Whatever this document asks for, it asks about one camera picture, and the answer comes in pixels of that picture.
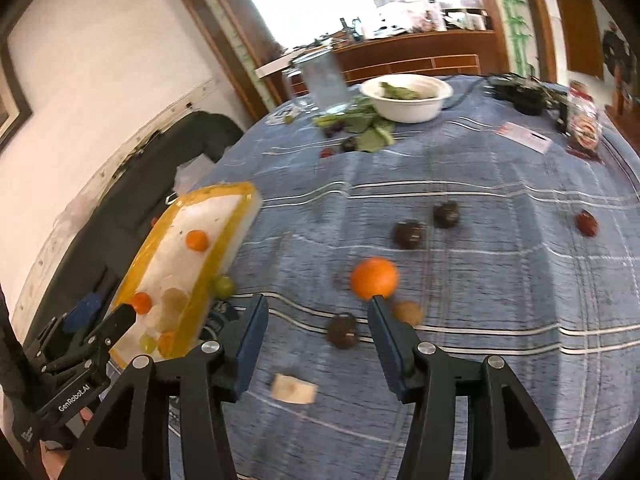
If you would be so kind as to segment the white bowl with greens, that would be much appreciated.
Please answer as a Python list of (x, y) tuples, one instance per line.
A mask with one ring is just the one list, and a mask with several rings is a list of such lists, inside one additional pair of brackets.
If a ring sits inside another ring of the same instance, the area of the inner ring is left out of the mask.
[(388, 74), (366, 80), (359, 90), (384, 119), (420, 124), (434, 119), (454, 95), (448, 82), (418, 74)]

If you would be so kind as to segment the clear snack jar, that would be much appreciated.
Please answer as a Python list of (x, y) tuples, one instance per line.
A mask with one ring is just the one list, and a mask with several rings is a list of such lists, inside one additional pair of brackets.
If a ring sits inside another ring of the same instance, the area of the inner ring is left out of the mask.
[(597, 151), (602, 133), (599, 110), (587, 87), (577, 80), (572, 80), (568, 87), (567, 133), (576, 150), (588, 154)]

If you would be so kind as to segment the pale apple chunk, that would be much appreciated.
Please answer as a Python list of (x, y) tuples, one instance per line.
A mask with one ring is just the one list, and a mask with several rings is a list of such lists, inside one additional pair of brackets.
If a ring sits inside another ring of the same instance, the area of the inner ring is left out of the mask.
[(189, 296), (177, 287), (165, 289), (160, 297), (160, 310), (164, 318), (180, 318), (188, 304)]

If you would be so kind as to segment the small pale chunk front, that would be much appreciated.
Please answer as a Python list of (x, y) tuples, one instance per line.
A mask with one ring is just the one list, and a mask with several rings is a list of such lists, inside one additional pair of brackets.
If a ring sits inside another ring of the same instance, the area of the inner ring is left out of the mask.
[(316, 400), (318, 387), (293, 376), (277, 374), (271, 384), (270, 396), (279, 402), (308, 405)]

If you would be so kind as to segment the dark plum by greens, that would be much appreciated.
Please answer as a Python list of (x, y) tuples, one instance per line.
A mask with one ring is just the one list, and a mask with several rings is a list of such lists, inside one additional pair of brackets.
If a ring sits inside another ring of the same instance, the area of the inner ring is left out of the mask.
[(341, 151), (343, 153), (354, 152), (358, 150), (358, 143), (356, 136), (350, 136), (349, 138), (341, 142)]

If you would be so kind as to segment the blue plaid tablecloth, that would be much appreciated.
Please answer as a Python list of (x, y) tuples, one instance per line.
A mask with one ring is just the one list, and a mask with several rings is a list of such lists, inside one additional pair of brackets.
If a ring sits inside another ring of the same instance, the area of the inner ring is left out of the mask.
[[(539, 154), (505, 122), (552, 140)], [(419, 336), (457, 358), (503, 356), (579, 479), (600, 477), (639, 414), (639, 157), (611, 125), (597, 159), (570, 154), (546, 116), (482, 87), (375, 153), (342, 153), (307, 116), (258, 122), (206, 184), (248, 181), (264, 203), (230, 274), (232, 304), (264, 295), (270, 320), (247, 393), (224, 411), (243, 479), (391, 479), (412, 409), (398, 402), (369, 336), (340, 350), (326, 323), (366, 308), (350, 288), (360, 261), (397, 266), (396, 299), (424, 311)], [(334, 148), (320, 158), (322, 148)], [(454, 200), (460, 220), (434, 225)], [(575, 216), (588, 210), (598, 234)], [(421, 223), (419, 248), (392, 241)], [(318, 387), (313, 404), (270, 396), (274, 376)]]

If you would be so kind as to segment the red date on cloth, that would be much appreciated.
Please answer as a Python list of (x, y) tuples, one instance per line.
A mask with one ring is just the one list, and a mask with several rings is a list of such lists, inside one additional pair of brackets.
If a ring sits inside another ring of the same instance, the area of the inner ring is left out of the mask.
[(585, 237), (594, 237), (598, 234), (599, 225), (596, 217), (588, 210), (581, 210), (575, 216), (576, 228)]

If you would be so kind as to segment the dark passion fruit back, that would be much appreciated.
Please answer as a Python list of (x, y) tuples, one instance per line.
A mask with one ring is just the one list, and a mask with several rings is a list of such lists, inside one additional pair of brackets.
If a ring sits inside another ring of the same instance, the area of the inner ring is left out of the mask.
[(441, 229), (450, 229), (458, 224), (460, 220), (460, 209), (457, 202), (438, 204), (433, 209), (434, 225)]

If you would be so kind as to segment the dark plum under leaf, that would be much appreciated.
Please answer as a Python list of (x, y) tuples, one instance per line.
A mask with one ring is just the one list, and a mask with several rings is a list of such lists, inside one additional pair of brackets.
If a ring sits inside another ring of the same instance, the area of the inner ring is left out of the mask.
[(338, 122), (332, 122), (332, 124), (329, 124), (325, 127), (322, 128), (322, 131), (324, 133), (324, 135), (328, 138), (331, 139), (333, 138), (337, 133), (341, 132), (345, 127), (344, 122), (342, 122), (341, 120), (339, 120)]

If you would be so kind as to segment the dark jacket on newel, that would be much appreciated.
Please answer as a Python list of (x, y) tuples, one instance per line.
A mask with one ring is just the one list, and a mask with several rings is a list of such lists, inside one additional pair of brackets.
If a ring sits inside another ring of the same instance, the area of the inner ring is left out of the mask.
[(603, 61), (612, 76), (620, 70), (623, 81), (629, 82), (631, 76), (631, 54), (622, 37), (618, 36), (618, 27), (613, 21), (608, 22), (608, 29), (602, 37)]

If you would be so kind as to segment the wooden sideboard counter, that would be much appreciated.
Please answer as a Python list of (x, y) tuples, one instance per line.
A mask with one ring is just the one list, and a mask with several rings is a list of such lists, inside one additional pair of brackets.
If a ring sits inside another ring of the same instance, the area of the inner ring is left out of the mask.
[(492, 30), (405, 34), (334, 51), (348, 84), (387, 74), (426, 76), (500, 74), (509, 69), (503, 42)]

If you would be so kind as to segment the large orange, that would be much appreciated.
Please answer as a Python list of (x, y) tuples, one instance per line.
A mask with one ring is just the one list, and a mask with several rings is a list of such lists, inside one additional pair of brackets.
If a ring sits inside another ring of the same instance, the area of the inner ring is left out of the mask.
[(209, 238), (205, 231), (191, 230), (186, 233), (186, 247), (194, 252), (206, 252), (209, 248)]

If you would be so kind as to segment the dark passion fruit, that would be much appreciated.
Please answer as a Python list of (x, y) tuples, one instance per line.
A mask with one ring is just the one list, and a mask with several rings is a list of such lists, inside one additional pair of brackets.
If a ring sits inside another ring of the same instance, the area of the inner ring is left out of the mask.
[(438, 204), (433, 209), (434, 225), (441, 229), (450, 229), (458, 224), (460, 220), (460, 209), (457, 202)]
[(397, 222), (392, 231), (393, 243), (401, 249), (413, 250), (421, 246), (423, 229), (416, 220)]
[(358, 323), (350, 313), (334, 315), (326, 323), (326, 340), (335, 348), (347, 350), (359, 342)]

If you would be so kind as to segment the small orange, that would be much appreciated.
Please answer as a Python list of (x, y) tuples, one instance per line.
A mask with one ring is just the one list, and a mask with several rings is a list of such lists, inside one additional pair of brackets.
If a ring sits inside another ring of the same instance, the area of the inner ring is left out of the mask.
[(172, 358), (172, 352), (174, 351), (176, 339), (176, 332), (174, 330), (166, 330), (157, 338), (157, 351), (164, 360)]

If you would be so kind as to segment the dark passion fruit front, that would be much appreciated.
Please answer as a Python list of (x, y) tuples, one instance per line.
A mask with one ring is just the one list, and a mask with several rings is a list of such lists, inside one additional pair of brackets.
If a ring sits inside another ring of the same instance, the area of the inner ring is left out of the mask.
[(326, 340), (335, 348), (347, 350), (359, 342), (358, 323), (350, 313), (334, 315), (326, 323)]

